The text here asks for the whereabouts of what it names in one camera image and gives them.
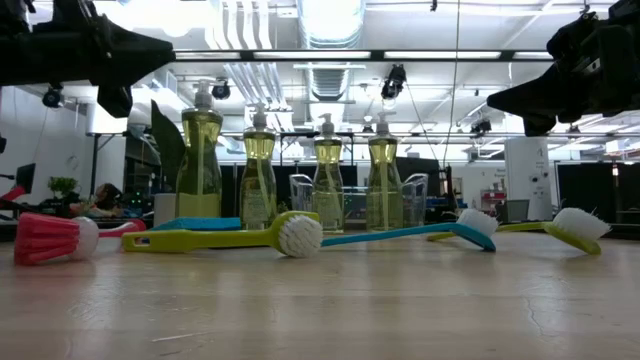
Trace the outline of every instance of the dish brush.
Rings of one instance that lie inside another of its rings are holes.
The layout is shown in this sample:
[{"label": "dish brush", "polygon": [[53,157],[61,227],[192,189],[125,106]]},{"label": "dish brush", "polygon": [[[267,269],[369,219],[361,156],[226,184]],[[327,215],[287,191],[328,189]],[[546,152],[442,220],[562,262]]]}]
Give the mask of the dish brush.
[{"label": "dish brush", "polygon": [[322,244],[322,226],[316,213],[289,211],[276,217],[265,230],[166,230],[128,233],[122,246],[130,252],[186,253],[203,248],[271,246],[282,254],[313,256]]},{"label": "dish brush", "polygon": [[145,229],[144,222],[138,219],[115,229],[100,230],[93,220],[86,217],[70,220],[25,213],[18,220],[14,262],[18,265],[35,265],[65,255],[73,260],[88,259],[95,251],[99,238],[120,237],[125,232]]},{"label": "dish brush", "polygon": [[496,231],[496,219],[474,209],[465,209],[455,223],[417,226],[406,229],[396,229],[362,235],[340,236],[326,239],[322,246],[351,244],[355,242],[385,240],[400,236],[420,235],[431,232],[450,231],[461,238],[478,245],[484,251],[494,252],[496,246],[491,241],[491,235]]},{"label": "dish brush", "polygon": [[[502,225],[498,232],[544,230],[556,239],[584,251],[589,255],[599,255],[602,249],[598,239],[611,231],[607,223],[578,208],[564,208],[552,222],[532,222],[523,224]],[[429,241],[441,241],[455,236],[452,233],[437,234],[429,237]]]}]

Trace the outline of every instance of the lime green dish brush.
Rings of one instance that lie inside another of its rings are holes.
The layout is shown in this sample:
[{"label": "lime green dish brush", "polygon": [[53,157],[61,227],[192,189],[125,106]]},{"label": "lime green dish brush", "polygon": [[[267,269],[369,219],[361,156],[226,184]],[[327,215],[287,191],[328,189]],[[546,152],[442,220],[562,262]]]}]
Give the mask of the lime green dish brush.
[{"label": "lime green dish brush", "polygon": [[[602,253],[598,239],[611,230],[607,223],[594,215],[577,208],[564,208],[552,222],[502,225],[498,227],[497,231],[515,232],[540,229],[589,255]],[[441,241],[454,236],[452,233],[443,233],[430,236],[428,241]]]},{"label": "lime green dish brush", "polygon": [[250,231],[160,230],[122,236],[127,252],[186,253],[196,249],[270,246],[282,254],[305,258],[322,245],[322,226],[316,213],[288,211],[268,229]]}]

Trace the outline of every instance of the blue dish brush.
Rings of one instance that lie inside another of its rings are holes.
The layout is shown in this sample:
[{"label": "blue dish brush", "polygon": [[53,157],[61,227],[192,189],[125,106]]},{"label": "blue dish brush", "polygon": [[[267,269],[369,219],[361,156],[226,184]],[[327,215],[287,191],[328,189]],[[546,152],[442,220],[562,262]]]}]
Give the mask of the blue dish brush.
[{"label": "blue dish brush", "polygon": [[493,241],[491,241],[491,235],[493,235],[497,228],[498,222],[496,219],[477,210],[465,209],[455,223],[418,226],[362,235],[339,236],[322,241],[322,247],[385,240],[394,237],[421,235],[433,232],[452,232],[480,246],[484,251],[494,252],[496,251],[496,246]]}]

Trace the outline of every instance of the ceiling light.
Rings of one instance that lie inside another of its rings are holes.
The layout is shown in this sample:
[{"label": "ceiling light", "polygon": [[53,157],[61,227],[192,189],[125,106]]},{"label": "ceiling light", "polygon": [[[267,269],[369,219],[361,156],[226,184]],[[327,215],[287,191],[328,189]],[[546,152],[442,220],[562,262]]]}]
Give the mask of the ceiling light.
[{"label": "ceiling light", "polygon": [[232,51],[189,51],[189,50],[176,50],[176,60],[238,60],[240,59],[239,52]]},{"label": "ceiling light", "polygon": [[500,51],[385,51],[385,59],[497,59]]},{"label": "ceiling light", "polygon": [[349,69],[366,69],[363,64],[293,64],[295,70],[349,70]]},{"label": "ceiling light", "polygon": [[371,52],[349,50],[257,51],[254,53],[254,57],[256,59],[368,59],[371,57]]},{"label": "ceiling light", "polygon": [[515,55],[513,55],[513,58],[519,59],[519,60],[540,60],[540,59],[552,60],[553,56],[551,56],[548,52],[545,52],[545,51],[517,51]]}]

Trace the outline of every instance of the cable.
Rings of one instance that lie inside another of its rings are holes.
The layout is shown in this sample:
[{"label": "cable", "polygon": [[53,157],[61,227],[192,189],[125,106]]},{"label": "cable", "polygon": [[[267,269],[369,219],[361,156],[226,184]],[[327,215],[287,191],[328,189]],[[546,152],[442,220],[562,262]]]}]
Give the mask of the cable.
[{"label": "cable", "polygon": [[431,153],[433,154],[433,158],[438,161],[438,157],[436,156],[436,152],[433,150],[433,146],[431,145],[431,140],[429,140],[429,134],[427,134],[427,129],[424,127],[424,123],[422,122],[422,118],[420,117],[420,112],[418,111],[418,107],[416,106],[416,102],[413,100],[413,94],[411,93],[411,87],[409,86],[409,82],[405,81],[405,85],[407,85],[407,91],[409,92],[409,96],[411,97],[411,104],[413,105],[413,110],[416,112],[416,116],[418,117],[418,122],[420,123],[420,127],[422,128],[422,132],[424,136],[427,138],[427,143],[429,144],[429,148],[431,149]]},{"label": "cable", "polygon": [[38,149],[40,149],[40,143],[42,142],[42,134],[44,133],[44,128],[47,126],[47,116],[49,116],[48,107],[44,112],[44,121],[42,122],[42,129],[40,129],[40,135],[38,136],[38,145],[36,145],[36,152],[33,154],[33,163],[35,163],[36,159],[38,158]]},{"label": "cable", "polygon": [[444,156],[442,157],[442,167],[445,168],[447,161],[447,150],[449,150],[449,139],[451,129],[453,129],[453,110],[456,105],[456,83],[458,82],[458,50],[460,49],[460,1],[458,0],[458,16],[456,24],[456,62],[453,68],[453,89],[451,90],[451,114],[449,116],[449,131],[447,132],[447,142],[444,145]]}]

